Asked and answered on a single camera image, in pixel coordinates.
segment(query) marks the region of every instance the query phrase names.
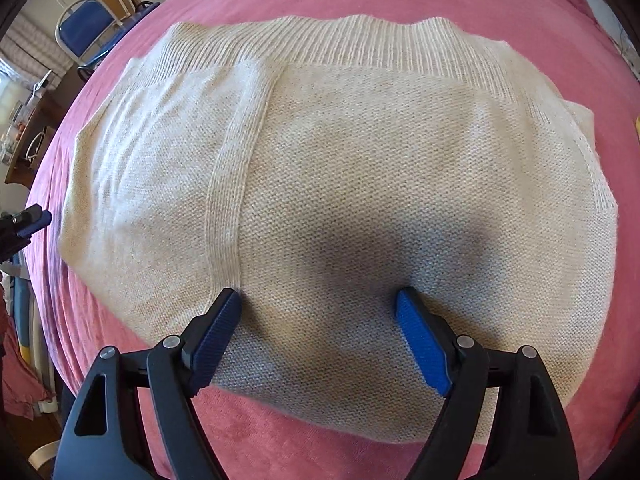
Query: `screw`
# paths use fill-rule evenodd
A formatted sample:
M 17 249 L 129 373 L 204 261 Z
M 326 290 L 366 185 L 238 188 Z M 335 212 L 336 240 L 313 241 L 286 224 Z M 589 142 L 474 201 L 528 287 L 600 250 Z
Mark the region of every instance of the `screw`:
M 458 343 L 460 348 L 471 348 L 475 344 L 475 341 L 468 335 L 461 335 L 456 339 L 456 343 Z
M 162 346 L 165 348 L 175 348 L 180 344 L 180 336 L 169 335 L 162 341 Z
M 529 359 L 533 359 L 536 355 L 538 355 L 538 352 L 535 348 L 533 348 L 533 346 L 526 345 L 522 347 L 522 355 L 524 355 L 524 357 L 528 357 Z
M 100 350 L 100 357 L 103 359 L 111 359 L 114 355 L 116 355 L 116 349 L 113 346 L 105 346 Z

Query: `wooden table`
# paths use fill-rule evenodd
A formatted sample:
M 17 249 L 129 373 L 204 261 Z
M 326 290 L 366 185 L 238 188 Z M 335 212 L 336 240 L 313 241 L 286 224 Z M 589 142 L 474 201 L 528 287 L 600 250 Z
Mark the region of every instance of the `wooden table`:
M 44 92 L 44 95 L 36 104 L 29 122 L 27 122 L 11 160 L 9 160 L 9 170 L 6 172 L 4 179 L 5 184 L 22 184 L 31 189 L 36 172 L 55 134 L 55 130 L 60 127 L 60 123 L 64 118 L 64 108 L 53 100 L 49 91 Z M 31 141 L 37 134 L 45 131 L 45 128 L 47 128 L 45 138 L 32 167 L 32 164 L 25 160 L 24 156 Z

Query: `blue gripper pad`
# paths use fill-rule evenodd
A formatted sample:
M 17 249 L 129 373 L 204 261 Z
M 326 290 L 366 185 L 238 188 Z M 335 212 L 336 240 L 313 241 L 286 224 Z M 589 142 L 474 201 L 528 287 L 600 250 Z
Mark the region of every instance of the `blue gripper pad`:
M 396 321 L 414 354 L 425 382 L 435 388 L 441 396 L 446 397 L 452 386 L 446 355 L 430 327 L 416 310 L 413 298 L 404 290 L 396 295 Z
M 40 220 L 34 222 L 30 226 L 25 227 L 21 231 L 18 231 L 17 235 L 21 238 L 29 238 L 32 234 L 36 233 L 40 229 L 44 229 L 46 226 L 51 224 L 51 213 L 49 211 L 43 211 Z
M 215 318 L 200 339 L 199 345 L 191 355 L 190 369 L 192 375 L 187 385 L 187 391 L 192 397 L 199 389 L 209 386 L 213 374 L 220 364 L 222 355 L 225 353 L 226 346 L 229 344 L 236 326 L 238 326 L 241 311 L 240 295 L 233 291 L 228 295 L 222 306 L 219 307 Z

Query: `pink blanket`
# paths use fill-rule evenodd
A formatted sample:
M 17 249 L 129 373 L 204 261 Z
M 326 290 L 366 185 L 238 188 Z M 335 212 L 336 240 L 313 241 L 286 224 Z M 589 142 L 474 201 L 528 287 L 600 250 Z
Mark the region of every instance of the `pink blanket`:
M 640 379 L 640 147 L 634 120 L 640 88 L 609 38 L 569 0 L 168 0 L 116 47 L 66 116 L 38 172 L 30 203 L 54 216 L 27 252 L 46 337 L 64 380 L 78 389 L 98 349 L 121 351 L 142 342 L 107 312 L 56 251 L 60 211 L 74 137 L 116 82 L 127 60 L 141 56 L 175 22 L 206 25 L 268 20 L 288 14 L 338 18 L 370 14 L 401 23 L 445 16 L 463 30 L 505 40 L 558 86 L 562 95 L 595 113 L 596 147 L 620 206 L 616 276 L 598 351 L 567 413 L 580 470 L 588 476 L 604 459 L 631 391 Z M 195 406 L 220 462 L 235 478 L 401 479 L 421 444 L 394 446 L 311 427 L 216 388 Z M 162 474 L 169 468 L 143 399 L 150 446 Z M 465 473 L 478 467 L 475 446 Z

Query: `knit fabric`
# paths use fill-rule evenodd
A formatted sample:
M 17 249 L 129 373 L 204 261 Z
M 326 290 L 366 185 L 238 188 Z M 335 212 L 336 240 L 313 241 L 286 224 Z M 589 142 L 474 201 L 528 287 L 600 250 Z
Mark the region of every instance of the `knit fabric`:
M 150 344 L 236 288 L 216 384 L 424 440 L 442 400 L 394 322 L 402 286 L 489 348 L 535 346 L 563 402 L 580 384 L 616 247 L 587 138 L 590 111 L 442 18 L 181 23 L 80 131 L 60 254 Z

